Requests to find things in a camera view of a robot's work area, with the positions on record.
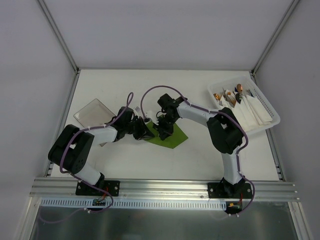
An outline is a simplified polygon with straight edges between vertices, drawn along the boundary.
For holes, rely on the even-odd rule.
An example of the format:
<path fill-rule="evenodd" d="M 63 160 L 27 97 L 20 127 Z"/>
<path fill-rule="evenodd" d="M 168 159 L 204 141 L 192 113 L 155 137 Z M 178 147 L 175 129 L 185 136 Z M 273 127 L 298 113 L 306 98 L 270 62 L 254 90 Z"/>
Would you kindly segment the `clear smoked plastic box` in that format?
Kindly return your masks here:
<path fill-rule="evenodd" d="M 117 136 L 116 129 L 111 126 L 107 127 L 106 129 L 92 128 L 108 124 L 115 116 L 116 115 L 97 98 L 92 100 L 73 115 L 73 117 L 83 126 L 83 128 L 86 129 L 90 127 L 90 130 L 87 133 L 93 136 L 92 145 L 100 145 L 102 147 L 106 143 L 112 143 L 115 141 Z"/>

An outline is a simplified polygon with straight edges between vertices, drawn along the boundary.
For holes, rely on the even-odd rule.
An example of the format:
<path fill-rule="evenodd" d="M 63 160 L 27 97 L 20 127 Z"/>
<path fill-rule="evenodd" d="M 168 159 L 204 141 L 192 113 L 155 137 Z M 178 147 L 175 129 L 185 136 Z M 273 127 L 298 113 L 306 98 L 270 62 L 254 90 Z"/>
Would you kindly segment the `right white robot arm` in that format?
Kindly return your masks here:
<path fill-rule="evenodd" d="M 174 99 L 164 94 L 157 101 L 162 115 L 157 118 L 153 128 L 163 141 L 174 133 L 174 124 L 178 119 L 188 119 L 207 127 L 211 142 L 222 155 L 224 193 L 235 198 L 242 191 L 246 180 L 241 174 L 239 151 L 243 138 L 247 139 L 233 112 L 225 107 L 221 110 L 206 109 L 187 102 L 183 97 Z"/>

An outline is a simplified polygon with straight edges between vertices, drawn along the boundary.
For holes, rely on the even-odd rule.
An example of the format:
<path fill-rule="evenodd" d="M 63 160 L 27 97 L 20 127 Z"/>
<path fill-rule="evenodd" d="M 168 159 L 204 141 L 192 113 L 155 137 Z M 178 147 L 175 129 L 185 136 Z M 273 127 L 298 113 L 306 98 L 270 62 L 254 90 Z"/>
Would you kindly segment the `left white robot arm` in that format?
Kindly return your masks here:
<path fill-rule="evenodd" d="M 91 147 L 117 142 L 125 135 L 132 135 L 137 141 L 155 137 L 141 116 L 135 115 L 133 109 L 123 106 L 118 115 L 103 125 L 86 129 L 67 125 L 49 150 L 48 160 L 87 182 L 87 189 L 93 195 L 99 195 L 105 188 L 105 176 L 87 163 Z"/>

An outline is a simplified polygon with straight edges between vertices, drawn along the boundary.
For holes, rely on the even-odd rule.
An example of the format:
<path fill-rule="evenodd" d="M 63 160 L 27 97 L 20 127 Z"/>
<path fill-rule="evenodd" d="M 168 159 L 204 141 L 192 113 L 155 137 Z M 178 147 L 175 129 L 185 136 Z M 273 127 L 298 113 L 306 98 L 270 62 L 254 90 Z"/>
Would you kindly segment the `green paper napkin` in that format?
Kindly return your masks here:
<path fill-rule="evenodd" d="M 188 136 L 176 123 L 173 125 L 173 134 L 167 137 L 165 140 L 160 139 L 159 133 L 153 128 L 152 122 L 147 123 L 146 126 L 154 134 L 154 138 L 146 141 L 154 145 L 174 149 L 188 139 Z"/>

